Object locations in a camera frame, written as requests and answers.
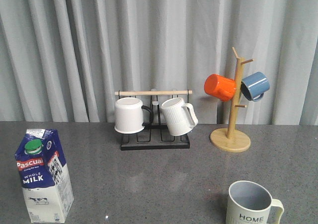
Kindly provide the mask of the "wooden mug tree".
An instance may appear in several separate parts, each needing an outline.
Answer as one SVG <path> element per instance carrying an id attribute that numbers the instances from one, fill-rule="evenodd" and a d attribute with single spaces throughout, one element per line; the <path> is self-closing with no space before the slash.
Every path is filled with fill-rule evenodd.
<path id="1" fill-rule="evenodd" d="M 246 60 L 238 55 L 236 49 L 232 47 L 234 56 L 236 57 L 235 83 L 236 92 L 231 99 L 231 109 L 229 114 L 229 123 L 227 128 L 215 129 L 210 134 L 210 141 L 219 149 L 228 152 L 243 152 L 250 148 L 250 138 L 247 134 L 236 129 L 236 121 L 239 108 L 246 108 L 246 105 L 239 103 L 241 95 L 241 80 L 244 71 L 244 65 L 253 62 L 254 59 Z"/>

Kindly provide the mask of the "blue white milk carton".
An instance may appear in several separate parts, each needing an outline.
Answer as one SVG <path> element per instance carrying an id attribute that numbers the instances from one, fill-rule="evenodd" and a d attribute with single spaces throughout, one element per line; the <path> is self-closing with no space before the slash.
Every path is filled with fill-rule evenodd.
<path id="1" fill-rule="evenodd" d="M 58 131 L 26 130 L 14 156 L 31 222 L 63 224 L 74 196 Z"/>

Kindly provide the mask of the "cream HOME mug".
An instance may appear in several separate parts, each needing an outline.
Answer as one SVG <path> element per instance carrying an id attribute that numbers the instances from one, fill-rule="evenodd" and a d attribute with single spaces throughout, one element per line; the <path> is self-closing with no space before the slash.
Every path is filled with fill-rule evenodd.
<path id="1" fill-rule="evenodd" d="M 263 186 L 247 180 L 232 183 L 228 189 L 227 224 L 266 224 L 271 208 L 276 208 L 274 223 L 280 223 L 284 206 Z"/>

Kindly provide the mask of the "blue mug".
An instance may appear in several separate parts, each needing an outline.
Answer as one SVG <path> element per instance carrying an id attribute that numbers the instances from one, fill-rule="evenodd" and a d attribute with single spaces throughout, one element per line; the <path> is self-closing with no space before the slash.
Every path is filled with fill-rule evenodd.
<path id="1" fill-rule="evenodd" d="M 268 78 L 262 72 L 256 72 L 241 80 L 240 91 L 249 101 L 257 102 L 270 89 Z"/>

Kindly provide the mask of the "orange mug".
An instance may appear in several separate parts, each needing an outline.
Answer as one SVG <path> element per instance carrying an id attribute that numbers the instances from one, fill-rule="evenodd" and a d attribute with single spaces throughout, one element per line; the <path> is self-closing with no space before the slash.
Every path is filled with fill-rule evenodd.
<path id="1" fill-rule="evenodd" d="M 208 76 L 204 83 L 204 91 L 206 94 L 226 102 L 233 98 L 236 92 L 236 82 L 233 79 L 212 74 Z"/>

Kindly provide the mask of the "white ribbed mug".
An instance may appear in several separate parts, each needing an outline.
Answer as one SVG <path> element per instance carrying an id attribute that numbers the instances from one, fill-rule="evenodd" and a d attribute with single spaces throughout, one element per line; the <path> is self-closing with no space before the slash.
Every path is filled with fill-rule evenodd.
<path id="1" fill-rule="evenodd" d="M 198 124 L 193 105 L 182 97 L 169 99 L 160 108 L 172 136 L 185 135 Z"/>

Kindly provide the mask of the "grey curtain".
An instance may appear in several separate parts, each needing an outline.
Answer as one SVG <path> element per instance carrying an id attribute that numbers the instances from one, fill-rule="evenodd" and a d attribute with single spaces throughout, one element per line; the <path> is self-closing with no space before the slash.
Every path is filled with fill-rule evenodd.
<path id="1" fill-rule="evenodd" d="M 0 119 L 113 122 L 116 91 L 155 88 L 226 123 L 203 84 L 234 75 L 232 48 L 270 81 L 238 123 L 318 123 L 318 0 L 0 0 Z"/>

